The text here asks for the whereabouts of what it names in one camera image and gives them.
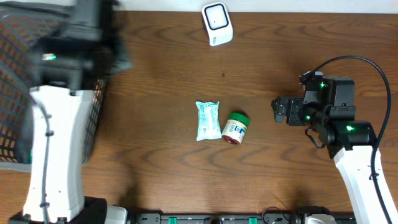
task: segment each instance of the green bottle cap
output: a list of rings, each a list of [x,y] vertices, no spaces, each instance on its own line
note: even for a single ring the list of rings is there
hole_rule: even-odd
[[[246,127],[249,126],[250,124],[250,119],[244,115],[241,115],[239,113],[231,113],[231,116],[229,116],[230,119],[234,119],[236,121],[242,122]]]

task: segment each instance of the green led light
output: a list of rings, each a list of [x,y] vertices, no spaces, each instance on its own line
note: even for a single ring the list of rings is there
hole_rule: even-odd
[[[55,60],[57,56],[55,54],[43,54],[42,60]]]

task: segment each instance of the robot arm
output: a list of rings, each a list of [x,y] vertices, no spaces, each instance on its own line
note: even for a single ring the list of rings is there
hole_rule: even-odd
[[[113,4],[78,0],[68,22],[31,48],[34,142],[26,223],[126,222],[126,209],[85,198],[81,182],[82,155],[91,149],[101,106],[98,87],[131,67],[113,27]]]
[[[346,184],[357,223],[387,223],[373,181],[369,178],[372,150],[372,146],[353,146],[353,150],[343,148],[334,157],[336,167]],[[388,214],[393,223],[398,222],[397,209],[384,178],[379,151],[376,154],[376,170]]]
[[[365,60],[376,67],[386,82],[390,102],[387,79],[374,62],[357,56],[343,56],[331,59],[320,67],[342,58]],[[369,122],[355,121],[354,81],[348,77],[324,77],[321,72],[308,72],[300,76],[300,82],[305,85],[303,98],[280,97],[272,101],[275,121],[281,123],[286,116],[289,126],[307,125],[309,128],[305,134],[312,143],[317,148],[327,147],[330,159],[334,159],[346,184],[358,223],[390,223],[385,214],[388,214],[393,223],[398,222],[397,209],[382,172],[380,152],[374,150],[378,148],[384,129],[376,138]],[[310,130],[319,133],[321,143],[309,135]],[[376,167],[375,175],[371,170],[373,165]],[[377,194],[373,178],[377,178],[382,199]],[[384,202],[387,212],[383,210],[381,202]]]

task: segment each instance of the green clip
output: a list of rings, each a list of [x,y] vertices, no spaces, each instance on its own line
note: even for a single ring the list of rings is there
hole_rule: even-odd
[[[249,224],[257,224],[257,218],[249,218]]]
[[[169,218],[169,224],[177,224],[177,218],[170,217]]]

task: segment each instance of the white wall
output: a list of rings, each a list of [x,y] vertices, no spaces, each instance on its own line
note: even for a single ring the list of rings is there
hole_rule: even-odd
[[[73,4],[73,0],[22,0]],[[120,0],[132,11],[200,11],[217,0]],[[231,12],[398,13],[398,0],[222,0]]]

